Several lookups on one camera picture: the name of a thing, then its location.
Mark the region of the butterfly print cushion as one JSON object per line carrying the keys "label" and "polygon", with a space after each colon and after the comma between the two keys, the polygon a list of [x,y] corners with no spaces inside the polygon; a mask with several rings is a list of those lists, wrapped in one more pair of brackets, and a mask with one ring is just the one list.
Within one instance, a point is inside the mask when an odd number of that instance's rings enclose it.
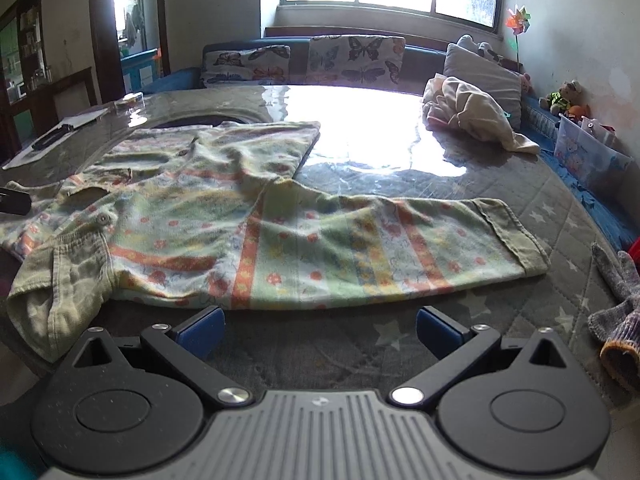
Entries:
{"label": "butterfly print cushion", "polygon": [[306,83],[396,91],[405,46],[398,36],[312,37]]}
{"label": "butterfly print cushion", "polygon": [[284,44],[245,50],[215,50],[203,56],[201,83],[205,88],[226,82],[286,84],[291,48]]}

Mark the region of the right butterfly print cushion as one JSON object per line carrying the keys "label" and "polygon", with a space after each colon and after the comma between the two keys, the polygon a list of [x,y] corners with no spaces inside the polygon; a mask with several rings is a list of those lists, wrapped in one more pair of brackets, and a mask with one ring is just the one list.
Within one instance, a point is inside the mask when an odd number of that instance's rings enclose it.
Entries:
{"label": "right butterfly print cushion", "polygon": [[398,36],[312,37],[306,83],[396,91],[405,46]]}

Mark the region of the white plush toy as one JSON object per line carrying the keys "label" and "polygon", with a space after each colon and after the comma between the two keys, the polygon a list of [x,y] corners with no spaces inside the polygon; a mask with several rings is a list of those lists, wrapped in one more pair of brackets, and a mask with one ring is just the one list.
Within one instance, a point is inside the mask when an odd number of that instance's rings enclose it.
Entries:
{"label": "white plush toy", "polygon": [[477,54],[487,61],[501,65],[503,57],[498,54],[488,42],[476,42],[471,35],[463,35],[457,41],[457,46]]}

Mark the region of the blue white small cabinet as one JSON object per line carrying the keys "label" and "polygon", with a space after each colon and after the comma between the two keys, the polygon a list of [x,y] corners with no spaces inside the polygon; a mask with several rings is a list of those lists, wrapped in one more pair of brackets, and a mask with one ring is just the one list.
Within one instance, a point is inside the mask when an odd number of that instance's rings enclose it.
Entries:
{"label": "blue white small cabinet", "polygon": [[130,54],[120,60],[120,67],[126,92],[139,92],[163,76],[162,51],[152,49]]}

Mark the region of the dark wooden cabinet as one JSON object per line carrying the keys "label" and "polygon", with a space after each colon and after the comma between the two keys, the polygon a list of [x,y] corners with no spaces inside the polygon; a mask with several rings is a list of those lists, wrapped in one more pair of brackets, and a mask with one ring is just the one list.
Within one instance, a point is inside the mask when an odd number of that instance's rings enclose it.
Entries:
{"label": "dark wooden cabinet", "polygon": [[11,158],[60,120],[56,102],[72,90],[98,104],[90,67],[58,76],[47,63],[42,0],[17,0],[1,15],[1,151]]}

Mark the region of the floral patterned pajama shirt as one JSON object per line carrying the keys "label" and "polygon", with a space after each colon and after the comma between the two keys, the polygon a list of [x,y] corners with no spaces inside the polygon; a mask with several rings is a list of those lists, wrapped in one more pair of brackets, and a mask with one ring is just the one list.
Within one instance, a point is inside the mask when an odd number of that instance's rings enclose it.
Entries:
{"label": "floral patterned pajama shirt", "polygon": [[506,203],[345,196],[294,178],[314,122],[142,129],[3,219],[4,308],[55,362],[116,298],[165,308],[323,310],[547,272]]}

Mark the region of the white paper sheet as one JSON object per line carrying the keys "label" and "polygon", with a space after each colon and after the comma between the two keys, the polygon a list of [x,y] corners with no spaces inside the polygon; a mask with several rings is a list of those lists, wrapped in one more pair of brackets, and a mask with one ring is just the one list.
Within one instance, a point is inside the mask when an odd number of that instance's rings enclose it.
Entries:
{"label": "white paper sheet", "polygon": [[63,118],[47,133],[40,136],[37,140],[32,141],[31,144],[28,144],[26,148],[23,148],[11,160],[6,162],[2,166],[2,170],[26,166],[27,164],[42,159],[64,140],[70,138],[76,131],[92,122],[96,122],[109,111],[110,109],[108,107],[102,107],[97,110],[90,110],[90,112]]}

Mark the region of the red plastic stool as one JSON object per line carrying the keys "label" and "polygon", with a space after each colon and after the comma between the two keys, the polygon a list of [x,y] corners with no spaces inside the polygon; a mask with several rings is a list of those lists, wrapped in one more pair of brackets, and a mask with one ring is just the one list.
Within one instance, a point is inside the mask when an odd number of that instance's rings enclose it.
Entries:
{"label": "red plastic stool", "polygon": [[634,244],[629,247],[628,255],[630,255],[630,258],[636,266],[640,264],[640,237],[638,237],[634,241]]}

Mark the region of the clear plastic card box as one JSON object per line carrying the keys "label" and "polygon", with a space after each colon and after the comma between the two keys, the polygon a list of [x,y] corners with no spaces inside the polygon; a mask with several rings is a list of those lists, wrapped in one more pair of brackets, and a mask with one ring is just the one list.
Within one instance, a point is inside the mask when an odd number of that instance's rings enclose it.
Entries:
{"label": "clear plastic card box", "polygon": [[122,108],[129,108],[139,105],[143,102],[144,94],[139,92],[129,92],[122,98],[114,102],[114,107],[121,110]]}

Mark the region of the grey pillow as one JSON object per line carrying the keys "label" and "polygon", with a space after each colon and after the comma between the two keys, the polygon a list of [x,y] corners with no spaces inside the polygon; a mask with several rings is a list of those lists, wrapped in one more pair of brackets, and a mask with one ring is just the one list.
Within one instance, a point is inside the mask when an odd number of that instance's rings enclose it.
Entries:
{"label": "grey pillow", "polygon": [[448,44],[444,75],[488,93],[509,115],[511,127],[520,130],[522,86],[517,74],[456,44]]}

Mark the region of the clear plastic storage box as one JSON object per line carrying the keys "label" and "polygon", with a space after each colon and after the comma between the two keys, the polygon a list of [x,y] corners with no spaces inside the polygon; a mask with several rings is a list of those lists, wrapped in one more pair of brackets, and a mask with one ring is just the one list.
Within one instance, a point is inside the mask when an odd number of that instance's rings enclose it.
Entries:
{"label": "clear plastic storage box", "polygon": [[609,198],[620,189],[632,162],[563,116],[553,155],[584,188]]}

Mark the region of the round black induction cooktop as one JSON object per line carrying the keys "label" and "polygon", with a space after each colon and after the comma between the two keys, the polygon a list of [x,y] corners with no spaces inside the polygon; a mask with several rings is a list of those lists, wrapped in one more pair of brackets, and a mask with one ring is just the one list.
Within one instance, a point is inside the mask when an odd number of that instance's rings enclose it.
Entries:
{"label": "round black induction cooktop", "polygon": [[269,115],[251,110],[196,110],[195,112],[178,112],[165,114],[162,117],[149,119],[146,128],[174,128],[185,126],[219,126],[223,122],[237,122],[238,124],[261,124],[272,122]]}

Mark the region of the left butterfly print cushion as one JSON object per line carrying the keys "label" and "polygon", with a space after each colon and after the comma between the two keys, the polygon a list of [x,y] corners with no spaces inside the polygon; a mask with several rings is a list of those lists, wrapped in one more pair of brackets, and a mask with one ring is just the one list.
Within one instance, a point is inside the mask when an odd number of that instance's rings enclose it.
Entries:
{"label": "left butterfly print cushion", "polygon": [[215,50],[203,56],[201,83],[205,88],[226,82],[286,84],[291,48],[284,44],[245,50]]}

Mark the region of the teddy bear toy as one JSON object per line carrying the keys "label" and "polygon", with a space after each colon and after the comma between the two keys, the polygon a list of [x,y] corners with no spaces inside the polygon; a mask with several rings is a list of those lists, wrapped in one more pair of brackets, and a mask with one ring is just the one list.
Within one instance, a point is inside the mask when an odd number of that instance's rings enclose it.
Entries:
{"label": "teddy bear toy", "polygon": [[577,80],[565,81],[559,90],[540,98],[538,104],[553,116],[564,116],[573,122],[591,116],[589,105],[582,102],[582,85]]}

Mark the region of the colourful pinwheel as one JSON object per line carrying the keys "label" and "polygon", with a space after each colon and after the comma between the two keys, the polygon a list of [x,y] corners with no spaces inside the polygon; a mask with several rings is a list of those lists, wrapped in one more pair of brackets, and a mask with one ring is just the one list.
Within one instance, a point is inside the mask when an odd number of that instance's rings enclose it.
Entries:
{"label": "colourful pinwheel", "polygon": [[516,55],[516,62],[520,62],[520,36],[525,34],[530,26],[530,14],[526,10],[525,6],[514,6],[508,10],[506,21],[504,22],[506,28],[510,29],[513,36],[514,51]]}

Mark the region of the beige crumpled garment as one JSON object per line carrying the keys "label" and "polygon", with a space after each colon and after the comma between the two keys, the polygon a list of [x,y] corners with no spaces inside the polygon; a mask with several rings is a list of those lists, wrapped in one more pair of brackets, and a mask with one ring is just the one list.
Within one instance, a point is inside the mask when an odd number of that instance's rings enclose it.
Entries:
{"label": "beige crumpled garment", "polygon": [[477,141],[499,144],[509,153],[540,152],[537,143],[512,129],[492,96],[458,78],[436,74],[427,81],[422,112],[428,126],[465,132]]}

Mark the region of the grey knitted glove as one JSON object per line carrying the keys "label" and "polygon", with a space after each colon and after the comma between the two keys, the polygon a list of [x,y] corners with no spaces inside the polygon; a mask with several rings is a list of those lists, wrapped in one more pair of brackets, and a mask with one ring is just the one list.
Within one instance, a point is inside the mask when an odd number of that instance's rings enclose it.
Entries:
{"label": "grey knitted glove", "polygon": [[628,391],[639,392],[639,272],[628,252],[612,259],[592,245],[601,278],[618,305],[589,315],[591,335],[600,341],[600,361],[608,374]]}

